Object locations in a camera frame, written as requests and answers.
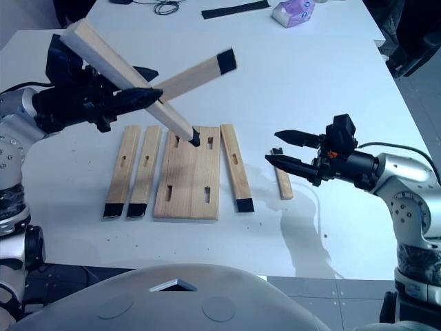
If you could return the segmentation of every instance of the tissue box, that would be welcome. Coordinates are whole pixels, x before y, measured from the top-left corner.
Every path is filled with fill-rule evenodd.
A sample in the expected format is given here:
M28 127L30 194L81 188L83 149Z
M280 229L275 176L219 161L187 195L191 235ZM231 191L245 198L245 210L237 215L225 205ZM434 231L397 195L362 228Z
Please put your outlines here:
M272 17L286 28L308 21L316 2L314 0L289 0L280 2Z

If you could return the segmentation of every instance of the black cable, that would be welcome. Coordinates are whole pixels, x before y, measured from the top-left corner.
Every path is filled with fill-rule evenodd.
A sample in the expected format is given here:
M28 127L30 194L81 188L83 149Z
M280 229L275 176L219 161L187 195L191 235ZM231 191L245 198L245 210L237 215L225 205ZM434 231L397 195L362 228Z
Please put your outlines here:
M184 0L152 0L154 2L140 2L133 1L133 3L139 3L141 5L154 5L153 11L156 15L169 15L179 10L179 4Z
M386 147L392 147L392 148L401 148L403 150L411 150L412 152L418 153L419 155L424 157L427 160L427 162L429 162L430 166L433 169L433 172L435 173L436 179L438 180L438 184L441 185L440 173L438 172L438 169L436 168L435 163L432 161L432 158L429 155L427 155L426 153L424 153L423 151L421 151L417 148L406 146L406 145L397 145L394 143L382 143L379 141L373 141L371 143L364 143L364 144L358 146L358 148L364 148L367 146L386 146Z
M0 92L0 94L12 92L12 91L18 90L19 88L25 88L27 86L41 86L42 88L52 88L52 87L54 87L54 84L52 84L52 83L39 83L38 81L28 81L26 83L21 83L21 84L12 86L11 88L4 90L3 92Z

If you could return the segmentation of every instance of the orange component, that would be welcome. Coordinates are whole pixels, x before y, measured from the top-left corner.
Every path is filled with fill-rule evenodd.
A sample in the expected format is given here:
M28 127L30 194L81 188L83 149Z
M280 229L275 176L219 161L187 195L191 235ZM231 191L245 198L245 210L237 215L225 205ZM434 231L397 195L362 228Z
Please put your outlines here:
M335 159L338 156L337 152L328 152L328 157L330 157L331 159Z

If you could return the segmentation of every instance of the gray floor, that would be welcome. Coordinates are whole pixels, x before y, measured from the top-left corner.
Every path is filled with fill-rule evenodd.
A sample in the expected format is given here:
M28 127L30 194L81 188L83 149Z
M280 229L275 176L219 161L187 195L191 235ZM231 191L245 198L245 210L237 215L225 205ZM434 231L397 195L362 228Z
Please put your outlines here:
M392 281L268 277L268 282L325 322L333 331L378 323Z
M441 52L410 77L396 80L401 95L441 169ZM377 323L392 281L268 277L268 281L324 321L333 331Z
M441 168L441 52L410 77L396 80L422 138Z

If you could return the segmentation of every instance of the cable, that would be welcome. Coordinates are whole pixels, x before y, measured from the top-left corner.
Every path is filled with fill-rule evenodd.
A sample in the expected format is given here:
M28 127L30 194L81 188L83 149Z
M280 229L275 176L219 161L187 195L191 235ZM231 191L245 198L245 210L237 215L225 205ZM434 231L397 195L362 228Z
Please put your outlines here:
M0 92L0 94L12 92L12 91L18 90L19 88L25 88L27 86L41 86L42 88L52 88L52 87L54 87L54 84L52 84L52 83L39 83L38 81L29 81L27 83L21 83L21 84L12 86L11 88L4 90L3 92Z
M89 272L86 269L86 267L80 266L80 268L83 269L84 273L85 273L85 287L84 288L88 288L90 285Z
M133 3L139 3L141 5L154 5L153 11L156 15L165 16L173 14L179 10L179 4L184 0L152 0L154 2L140 2L133 1Z
M96 279L96 282L100 282L101 280L100 280L100 278L98 278L92 271L90 271L87 267L85 267L84 265L82 265L80 268L82 268L84 271L86 271L87 272L87 274L88 274L88 285L86 286L86 287L88 287L89 286L89 274L91 275L91 276L93 276L95 279Z
M438 169L436 168L435 163L432 161L432 158L429 155L427 155L426 153L424 153L423 151L421 151L417 148L413 148L413 147L409 147L409 146L405 146L405 145L397 145L394 143L382 143L379 141L373 141L371 143L364 143L364 144L358 146L358 148L364 148L367 146L386 146L386 147L392 147L392 148L401 148L403 150L411 150L412 152L418 153L419 155L424 157L427 160L427 162L429 162L430 166L432 167L433 172L435 173L436 179L438 180L438 184L441 185L440 173L438 172Z

